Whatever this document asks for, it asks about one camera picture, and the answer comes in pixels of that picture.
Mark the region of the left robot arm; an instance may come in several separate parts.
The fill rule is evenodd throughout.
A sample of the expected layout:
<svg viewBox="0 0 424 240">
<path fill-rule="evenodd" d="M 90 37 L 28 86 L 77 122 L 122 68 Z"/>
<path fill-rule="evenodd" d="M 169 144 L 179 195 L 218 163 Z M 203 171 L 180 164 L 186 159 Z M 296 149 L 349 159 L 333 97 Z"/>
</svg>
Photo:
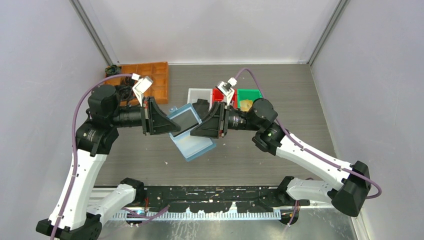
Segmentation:
<svg viewBox="0 0 424 240">
<path fill-rule="evenodd" d="M 65 186 L 51 215 L 40 220 L 35 230 L 51 239 L 96 240 L 105 222 L 125 206 L 141 206 L 147 197 L 144 183 L 125 178 L 116 189 L 94 206 L 90 195 L 106 161 L 119 128 L 141 127 L 145 135 L 178 132 L 181 128 L 159 108 L 153 97 L 135 107 L 121 106 L 118 91 L 103 84 L 91 89 L 87 119 L 72 127 L 72 163 Z"/>
</svg>

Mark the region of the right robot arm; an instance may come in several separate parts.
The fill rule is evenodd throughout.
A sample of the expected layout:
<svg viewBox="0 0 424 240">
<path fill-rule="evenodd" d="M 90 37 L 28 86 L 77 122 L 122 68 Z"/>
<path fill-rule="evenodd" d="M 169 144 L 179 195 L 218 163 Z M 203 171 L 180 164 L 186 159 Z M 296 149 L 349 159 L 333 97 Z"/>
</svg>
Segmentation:
<svg viewBox="0 0 424 240">
<path fill-rule="evenodd" d="M 343 161 L 315 149 L 280 126 L 277 116 L 274 106 L 265 98 L 254 100 L 249 111 L 215 102 L 190 134 L 218 139 L 228 130 L 254 131 L 252 141 L 259 150 L 289 160 L 320 178 L 286 176 L 277 192 L 281 204 L 288 206 L 299 200 L 324 202 L 347 216 L 357 217 L 372 188 L 368 165 Z"/>
</svg>

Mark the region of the blue leather card holder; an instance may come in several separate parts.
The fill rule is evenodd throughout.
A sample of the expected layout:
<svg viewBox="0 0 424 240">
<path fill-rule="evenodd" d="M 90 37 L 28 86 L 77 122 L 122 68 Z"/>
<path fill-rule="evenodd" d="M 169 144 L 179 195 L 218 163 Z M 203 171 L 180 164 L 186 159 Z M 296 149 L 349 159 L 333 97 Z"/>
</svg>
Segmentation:
<svg viewBox="0 0 424 240">
<path fill-rule="evenodd" d="M 191 103 L 187 103 L 181 106 L 180 108 L 177 108 L 175 106 L 172 107 L 169 110 L 169 115 L 180 112 L 180 111 L 184 111 L 186 109 L 192 109 L 193 112 L 196 114 L 199 124 L 202 122 L 202 120 L 199 118 L 198 114 L 196 113 Z M 204 155 L 205 153 L 213 150 L 217 146 L 215 141 L 212 140 L 211 138 L 191 136 L 190 131 L 192 129 L 178 135 L 177 137 L 173 137 L 171 133 L 169 134 L 170 139 L 173 141 L 173 143 L 178 148 L 178 150 L 180 151 L 180 153 L 182 154 L 182 156 L 187 162 L 190 162 Z"/>
</svg>

